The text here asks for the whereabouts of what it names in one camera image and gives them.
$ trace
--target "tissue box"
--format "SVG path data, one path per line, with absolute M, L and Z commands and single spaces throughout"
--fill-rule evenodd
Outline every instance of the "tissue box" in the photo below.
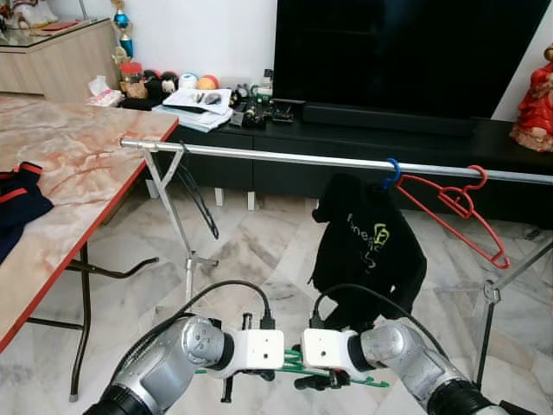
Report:
M 117 106 L 122 99 L 123 94 L 121 91 L 106 89 L 99 95 L 87 99 L 86 104 L 94 106 Z
M 87 105 L 95 106 L 117 106 L 123 99 L 121 91 L 110 89 L 105 83 L 105 76 L 97 76 L 95 80 L 88 83 L 93 97 L 86 100 Z

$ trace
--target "soundbar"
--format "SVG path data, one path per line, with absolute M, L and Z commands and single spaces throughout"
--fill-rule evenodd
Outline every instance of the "soundbar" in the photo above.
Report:
M 472 136 L 478 122 L 475 118 L 429 117 L 316 102 L 308 102 L 303 106 L 302 119 L 306 123 L 426 132 L 458 137 Z

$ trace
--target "red table edge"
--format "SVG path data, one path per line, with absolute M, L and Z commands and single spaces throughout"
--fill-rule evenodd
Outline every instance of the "red table edge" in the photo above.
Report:
M 171 125 L 169 129 L 165 132 L 165 134 L 163 134 L 163 137 L 160 139 L 160 142 L 166 141 L 168 136 L 171 135 L 171 133 L 175 130 L 178 124 L 179 124 L 179 120 L 176 119 L 173 125 Z M 137 179 L 138 175 L 142 172 L 145 166 L 146 166 L 146 162 L 143 161 L 140 164 L 140 166 L 138 166 L 137 170 L 129 178 L 129 180 L 127 180 L 127 182 L 123 185 L 123 187 L 115 194 L 113 199 L 111 199 L 110 203 L 104 208 L 104 210 L 98 216 L 98 218 L 86 230 L 85 234 L 79 239 L 79 242 L 75 244 L 75 247 L 68 253 L 66 258 L 61 262 L 58 268 L 56 268 L 56 270 L 52 273 L 48 281 L 42 286 L 41 290 L 38 292 L 35 298 L 33 298 L 33 300 L 27 306 L 25 311 L 23 311 L 23 313 L 19 316 L 19 318 L 16 320 L 16 322 L 11 327 L 11 329 L 8 330 L 8 333 L 6 334 L 6 336 L 0 341 L 0 353 L 2 353 L 8 347 L 10 342 L 16 336 L 17 332 L 21 329 L 23 324 L 25 324 L 25 322 L 31 316 L 31 314 L 33 314 L 33 311 L 35 311 L 38 304 L 46 296 L 46 293 L 50 290 L 50 288 L 52 288 L 52 286 L 54 285 L 58 277 L 61 275 L 61 273 L 67 268 L 67 266 L 69 265 L 71 260 L 75 257 L 75 255 L 77 255 L 77 252 L 80 250 L 80 248 L 88 241 L 88 238 L 90 238 L 92 233 L 98 228 L 102 220 L 104 220 L 104 218 L 110 213 L 114 205 L 117 204 L 119 200 L 123 197 L 124 193 L 129 189 L 130 185 Z

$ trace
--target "black hoodie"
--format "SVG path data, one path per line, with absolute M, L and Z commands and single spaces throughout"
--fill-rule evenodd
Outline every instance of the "black hoodie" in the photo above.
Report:
M 426 274 L 426 258 L 387 190 L 355 176 L 336 175 L 313 218 L 329 222 L 312 276 L 317 290 L 361 284 L 411 312 Z M 371 327 L 380 314 L 388 319 L 402 316 L 360 290 L 337 290 L 330 297 L 338 306 L 325 321 L 328 329 Z

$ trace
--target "marble table top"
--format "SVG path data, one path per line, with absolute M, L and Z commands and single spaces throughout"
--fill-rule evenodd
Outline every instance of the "marble table top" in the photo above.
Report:
M 54 204 L 0 265 L 0 352 L 144 167 L 121 138 L 164 140 L 176 126 L 168 114 L 0 98 L 0 171 L 42 166 Z

